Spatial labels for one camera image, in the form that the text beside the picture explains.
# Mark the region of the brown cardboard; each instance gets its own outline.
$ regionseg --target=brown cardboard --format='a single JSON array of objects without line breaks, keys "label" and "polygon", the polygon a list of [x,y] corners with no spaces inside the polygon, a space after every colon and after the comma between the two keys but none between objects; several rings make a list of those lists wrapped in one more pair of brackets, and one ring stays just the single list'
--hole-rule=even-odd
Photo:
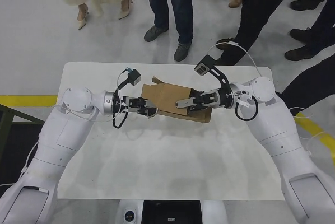
[{"label": "brown cardboard", "polygon": [[208,123],[211,120],[212,108],[187,114],[187,108],[176,108],[178,100],[189,98],[191,88],[162,82],[152,78],[155,85],[143,85],[141,97],[150,100],[159,109],[159,114],[173,118]]}]

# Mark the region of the yellow floor stripe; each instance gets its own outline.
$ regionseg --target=yellow floor stripe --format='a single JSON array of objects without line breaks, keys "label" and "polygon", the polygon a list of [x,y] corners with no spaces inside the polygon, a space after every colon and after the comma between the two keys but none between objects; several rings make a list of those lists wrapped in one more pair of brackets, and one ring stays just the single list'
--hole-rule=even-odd
[{"label": "yellow floor stripe", "polygon": [[[299,113],[297,116],[305,117],[301,113]],[[324,131],[320,126],[318,126],[317,124],[315,124],[312,120],[308,118],[304,118],[304,119],[295,118],[295,122],[299,126],[303,127],[312,136]],[[335,138],[333,138],[333,136],[331,136],[328,133],[323,133],[319,137],[316,137],[316,138],[319,138],[319,141],[322,144],[324,144],[327,148],[329,148],[329,151],[331,153],[333,163],[335,166]]]},{"label": "yellow floor stripe", "polygon": [[57,96],[0,96],[4,106],[54,106]]}]

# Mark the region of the cardboard flap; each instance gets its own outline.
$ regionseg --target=cardboard flap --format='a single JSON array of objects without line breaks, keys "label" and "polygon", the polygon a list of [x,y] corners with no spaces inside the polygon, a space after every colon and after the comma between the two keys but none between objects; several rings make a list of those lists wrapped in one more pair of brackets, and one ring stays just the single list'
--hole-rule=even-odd
[{"label": "cardboard flap", "polygon": [[156,78],[155,76],[153,76],[153,78],[152,78],[152,82],[153,82],[153,83],[156,83],[156,84],[162,84],[162,83],[164,83],[164,82],[162,82],[162,80]]}]

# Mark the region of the black trousers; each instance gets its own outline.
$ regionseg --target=black trousers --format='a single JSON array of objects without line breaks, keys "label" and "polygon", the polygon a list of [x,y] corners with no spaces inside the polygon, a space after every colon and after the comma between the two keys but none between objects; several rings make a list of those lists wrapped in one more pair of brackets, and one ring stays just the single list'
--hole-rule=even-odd
[{"label": "black trousers", "polygon": [[[189,44],[193,39],[193,9],[192,0],[171,0],[173,5],[176,29],[179,33],[179,43]],[[150,7],[155,14],[154,24],[157,28],[169,27],[168,0],[150,0]]]},{"label": "black trousers", "polygon": [[[335,54],[303,71],[280,94],[288,108],[308,108],[335,94]],[[301,110],[292,110],[296,115]]]},{"label": "black trousers", "polygon": [[324,48],[335,44],[335,0],[327,0],[311,31],[315,40],[308,43],[312,54],[318,54]]},{"label": "black trousers", "polygon": [[[281,2],[282,0],[243,0],[240,27],[234,42],[248,51]],[[241,49],[233,47],[224,51],[221,59],[229,65],[235,65],[244,55]]]}]

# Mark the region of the black cable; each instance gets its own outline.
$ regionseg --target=black cable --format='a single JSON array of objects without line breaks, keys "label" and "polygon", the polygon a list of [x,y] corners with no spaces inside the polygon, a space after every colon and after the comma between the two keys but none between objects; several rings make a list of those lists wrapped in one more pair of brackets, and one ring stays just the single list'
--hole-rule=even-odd
[{"label": "black cable", "polygon": [[237,103],[236,103],[236,107],[235,107],[235,114],[236,114],[236,116],[238,117],[238,119],[243,120],[243,121],[245,121],[245,122],[249,122],[250,120],[255,119],[255,117],[256,117],[257,114],[258,114],[258,102],[257,102],[257,100],[256,100],[256,98],[255,98],[254,96],[252,96],[252,99],[253,99],[253,101],[255,102],[255,105],[256,105],[256,112],[255,112],[255,114],[253,115],[253,117],[252,117],[252,118],[249,118],[249,119],[244,119],[244,118],[240,117],[239,114],[238,114],[238,111],[237,111],[237,109],[238,109],[238,107],[239,107],[239,103],[237,102]]},{"label": "black cable", "polygon": [[125,116],[124,116],[122,122],[120,122],[120,124],[117,126],[117,125],[115,125],[115,113],[113,113],[113,118],[114,118],[113,119],[113,127],[117,128],[117,129],[121,128],[123,126],[125,120],[127,119],[127,117],[128,117],[128,112],[125,113]]}]

